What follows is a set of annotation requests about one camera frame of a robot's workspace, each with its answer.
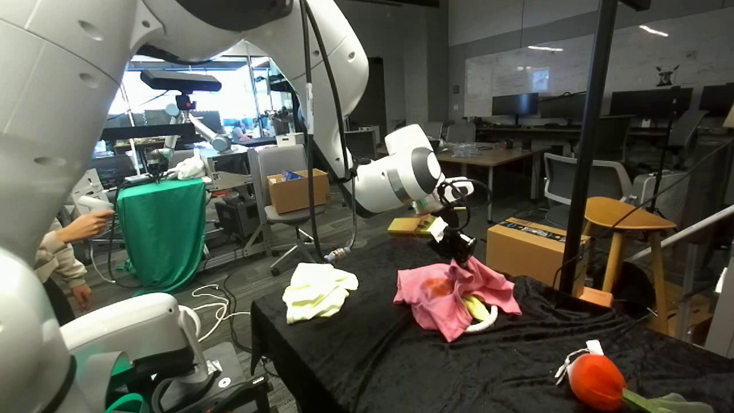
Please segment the white robot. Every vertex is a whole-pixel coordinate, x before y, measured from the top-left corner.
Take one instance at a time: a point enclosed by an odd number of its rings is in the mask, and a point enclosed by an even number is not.
[[[312,84],[305,79],[305,20]],[[92,371],[104,377],[118,360],[178,379],[170,384],[174,392],[155,392],[163,412],[182,412],[210,385],[171,297],[131,299],[59,328],[25,262],[90,171],[126,62],[140,48],[194,62],[236,41],[250,41],[278,62],[312,120],[319,152],[337,176],[346,176],[324,58],[340,110],[349,114],[367,86],[367,56],[333,0],[0,0],[1,412],[100,412],[108,381],[93,381]],[[445,176],[418,127],[388,136],[388,152],[358,168],[353,192],[344,186],[362,214],[437,198]]]

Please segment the white cloth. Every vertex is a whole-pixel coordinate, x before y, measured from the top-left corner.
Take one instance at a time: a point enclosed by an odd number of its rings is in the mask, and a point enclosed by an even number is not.
[[[358,284],[353,274],[333,265],[297,265],[290,284],[281,295],[286,323],[337,315],[349,291],[356,291]]]
[[[178,166],[170,168],[164,174],[174,180],[203,176],[203,162],[194,157],[182,158]]]

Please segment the light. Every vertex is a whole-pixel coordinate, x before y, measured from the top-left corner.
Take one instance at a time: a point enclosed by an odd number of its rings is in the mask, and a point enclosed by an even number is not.
[[[132,62],[163,62],[163,59],[150,58],[150,56],[132,56]]]
[[[654,38],[669,38],[666,32],[654,30],[654,28],[649,28],[649,25],[640,25],[640,30],[646,32],[646,34],[654,34]]]
[[[544,53],[563,53],[563,48],[554,48],[554,47],[541,47],[541,43],[529,43],[529,50],[544,50]]]

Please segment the table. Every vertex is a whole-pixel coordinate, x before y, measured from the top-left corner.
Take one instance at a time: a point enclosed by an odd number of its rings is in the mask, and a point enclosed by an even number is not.
[[[523,158],[532,158],[529,199],[537,199],[541,189],[541,155],[544,150],[523,150],[523,148],[506,150],[504,145],[492,145],[492,148],[476,148],[476,155],[471,157],[457,157],[457,155],[442,152],[437,155],[437,162],[460,166],[463,176],[468,172],[468,166],[485,168],[485,189],[488,189],[485,220],[492,222],[494,168],[515,163]]]
[[[481,127],[476,141],[554,141],[554,143],[577,143],[579,127]],[[627,141],[661,145],[666,141],[666,128],[640,128],[627,132]]]
[[[254,300],[252,360],[268,357],[302,412],[582,412],[553,375],[596,338],[637,392],[734,407],[734,360],[617,312],[557,307],[549,290],[529,279],[513,279],[523,316],[500,316],[491,331],[446,347],[392,303],[397,269],[436,259],[410,238],[384,236],[356,250],[346,269],[359,290],[333,319],[286,326],[281,291]]]

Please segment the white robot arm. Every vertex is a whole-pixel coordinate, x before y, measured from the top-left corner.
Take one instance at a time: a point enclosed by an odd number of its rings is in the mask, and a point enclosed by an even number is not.
[[[307,30],[313,34],[315,28],[324,40],[324,50],[310,41],[312,84],[305,79],[302,56],[305,5],[312,14]],[[333,0],[0,0],[0,267],[5,280],[12,280],[0,300],[0,407],[46,412],[64,392],[69,407],[73,394],[67,385],[70,352],[59,340],[57,321],[48,316],[43,290],[1,248],[25,262],[33,258],[53,215],[90,171],[90,155],[122,72],[140,48],[196,62],[243,40],[278,62],[312,120],[310,132],[329,172],[349,176],[350,158],[346,152],[344,168],[335,113],[349,114],[359,102],[367,56]],[[418,127],[395,132],[384,143],[389,157],[359,166],[353,192],[344,186],[365,215],[434,198],[442,182],[431,145]],[[70,350],[84,347],[73,331],[67,328],[67,340],[76,338]],[[174,350],[190,343],[177,328],[170,335]]]

